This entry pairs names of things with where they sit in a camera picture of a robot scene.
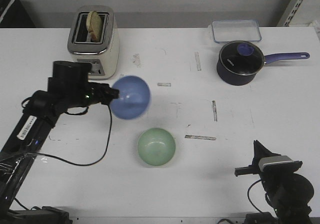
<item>gray wall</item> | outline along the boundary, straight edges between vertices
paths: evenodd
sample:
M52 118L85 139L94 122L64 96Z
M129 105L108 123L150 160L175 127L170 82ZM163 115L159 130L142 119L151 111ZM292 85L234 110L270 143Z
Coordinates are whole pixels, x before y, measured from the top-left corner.
M212 20L276 26L290 0L21 0L37 27L68 28L83 5L106 5L120 28L196 28Z

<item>tape mark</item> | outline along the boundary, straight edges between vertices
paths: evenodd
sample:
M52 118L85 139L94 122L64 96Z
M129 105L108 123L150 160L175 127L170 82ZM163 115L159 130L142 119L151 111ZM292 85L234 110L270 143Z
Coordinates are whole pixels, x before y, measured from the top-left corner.
M253 120L254 120L254 118L253 118L253 116L252 116L251 109L250 109L250 116L251 116L252 125L253 125L253 127L255 127L255 126L254 126L254 124L255 124L255 123L254 123L254 121L253 121Z
M158 86L171 87L171 83L157 83Z
M213 100L212 101L212 109L213 109L213 111L214 111L214 113L213 113L213 119L214 119L214 121L218 121L218 118L217 118L217 113L216 113L216 108L217 106L216 106L216 101L215 100Z
M141 67L140 55L134 54L132 62L134 63L134 65L136 65L138 68L140 68Z
M194 53L195 59L196 59L196 70L200 71L201 70L201 64L200 64L200 57L199 57L199 52Z
M201 136L201 135L185 135L186 139L198 139L198 140L216 140L215 137Z

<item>barcode label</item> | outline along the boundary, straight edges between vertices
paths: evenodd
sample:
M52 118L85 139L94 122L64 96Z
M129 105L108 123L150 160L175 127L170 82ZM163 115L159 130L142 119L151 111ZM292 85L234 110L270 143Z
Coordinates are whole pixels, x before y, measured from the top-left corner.
M23 126L23 128L21 129L21 131L19 132L19 134L17 135L17 137L20 140L24 140L26 135L28 135L31 127L33 126L33 124L36 121L36 117L35 116L29 116L28 120L26 121L25 125Z

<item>black cabinet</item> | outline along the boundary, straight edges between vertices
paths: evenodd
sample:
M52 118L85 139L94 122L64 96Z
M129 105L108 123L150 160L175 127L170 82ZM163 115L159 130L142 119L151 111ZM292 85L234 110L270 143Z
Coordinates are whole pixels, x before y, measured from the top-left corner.
M35 28L20 0L0 0L0 28Z

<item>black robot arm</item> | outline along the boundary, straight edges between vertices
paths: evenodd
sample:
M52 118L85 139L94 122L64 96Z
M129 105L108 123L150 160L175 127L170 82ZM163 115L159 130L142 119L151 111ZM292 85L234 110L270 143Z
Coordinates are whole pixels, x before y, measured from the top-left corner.
M90 63L55 61L47 91L36 91L0 152L0 216L6 215L38 152L61 114L73 107L109 105L119 91L88 82Z
M311 224L308 202L314 195L314 188L305 177L294 173L302 166L302 161L272 153L257 140L253 144L255 152L252 164L236 168L234 174L259 174L266 200L274 209L279 223ZM265 213L255 215L263 220L268 218ZM247 223L265 223L254 221Z

